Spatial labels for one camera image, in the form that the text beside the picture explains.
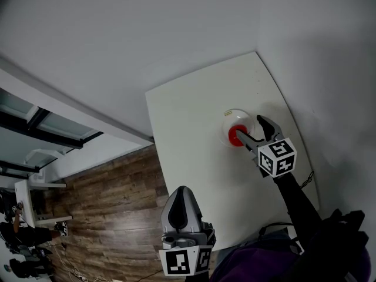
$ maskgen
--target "black cable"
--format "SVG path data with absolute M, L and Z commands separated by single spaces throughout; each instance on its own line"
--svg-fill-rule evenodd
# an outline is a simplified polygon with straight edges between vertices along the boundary
M 304 187 L 306 187 L 306 185 L 308 185 L 309 183 L 312 182 L 312 180 L 313 180 L 313 174 L 314 174 L 314 171 L 312 170 L 311 173 L 310 173 L 310 175 L 308 176 L 307 180 L 305 180 L 303 182 L 303 184 L 300 186 L 300 189 L 303 189 Z
M 82 282 L 82 280 L 79 278 L 79 277 L 77 277 L 75 274 L 73 274 L 73 273 L 71 273 L 74 277 L 76 277 L 79 281 L 81 281 Z
M 261 241 L 261 239 L 263 238 L 263 236 L 266 233 L 266 229 L 271 227 L 271 226 L 293 226 L 293 224 L 292 223 L 283 223 L 283 222 L 268 224 L 267 226 L 264 226 L 260 229 L 260 231 L 258 233 L 258 241 Z
M 35 228 L 33 228 L 32 226 L 30 226 L 30 225 L 27 223 L 27 221 L 22 217 L 21 214 L 19 215 L 19 218 L 22 219 L 22 220 L 26 223 L 27 227 L 30 227 L 30 228 L 33 230 L 33 232 L 34 232 L 34 236 L 35 236 L 35 235 L 36 235 Z
M 39 248 L 41 248 L 41 249 L 47 249 L 48 247 L 55 247 L 55 246 L 61 246 L 61 243 L 58 243 L 58 244 L 50 244 L 50 245 L 45 246 L 45 247 L 41 247 L 41 246 L 37 246 L 37 247 L 39 247 Z
M 76 267 L 72 264 L 72 262 L 71 262 L 71 261 L 68 259 L 68 257 L 66 256 L 66 248 L 67 248 L 67 247 L 64 248 L 64 256 L 65 256 L 65 258 L 66 258 L 66 261 L 68 261 L 69 264 L 73 267 L 73 269 L 75 269 Z
M 145 278 L 141 278 L 140 280 L 137 280 L 136 282 L 140 282 L 140 281 L 142 281 L 142 280 L 145 280 L 145 279 L 147 279 L 147 278 L 150 278 L 150 277 L 153 276 L 153 275 L 159 274 L 161 271 L 163 271 L 163 270 L 157 271 L 156 273 L 151 274 L 151 275 L 149 275 L 149 276 L 147 276 L 147 277 L 145 277 Z

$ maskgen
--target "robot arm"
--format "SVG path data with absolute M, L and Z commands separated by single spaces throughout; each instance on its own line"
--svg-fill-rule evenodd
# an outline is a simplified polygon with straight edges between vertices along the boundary
M 284 136 L 272 120 L 260 115 L 257 120 L 264 129 L 265 139 L 256 140 L 240 130 L 237 130 L 237 137 L 256 154 L 254 162 L 259 166 L 259 148 L 284 140 Z M 264 169 L 260 171 L 264 177 L 268 176 Z M 305 250 L 298 262 L 276 281 L 323 281 L 323 277 L 330 278 L 326 281 L 339 281 L 346 276 L 354 260 L 359 259 L 368 241 L 367 235 L 358 231 L 364 214 L 357 211 L 342 216 L 338 210 L 322 221 L 291 172 L 273 180 Z M 195 282 L 209 280 L 210 256 L 216 238 L 213 226 L 201 219 L 192 191 L 186 186 L 179 187 L 169 197 L 161 215 L 163 250 L 159 253 L 166 276 L 186 276 L 186 281 Z
M 168 199 L 161 215 L 162 245 L 159 251 L 166 276 L 194 276 L 209 280 L 209 263 L 216 243 L 212 224 L 202 220 L 193 192 L 180 186 Z

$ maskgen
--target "red object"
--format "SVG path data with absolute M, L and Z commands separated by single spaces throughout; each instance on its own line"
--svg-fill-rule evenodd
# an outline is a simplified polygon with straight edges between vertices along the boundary
M 247 132 L 247 128 L 245 125 L 234 125 L 231 127 L 231 129 L 229 130 L 229 141 L 230 143 L 233 145 L 233 146 L 244 146 L 242 144 L 242 142 L 238 139 L 238 137 L 236 136 L 236 130 L 241 130 L 243 131 L 244 133 L 248 133 Z

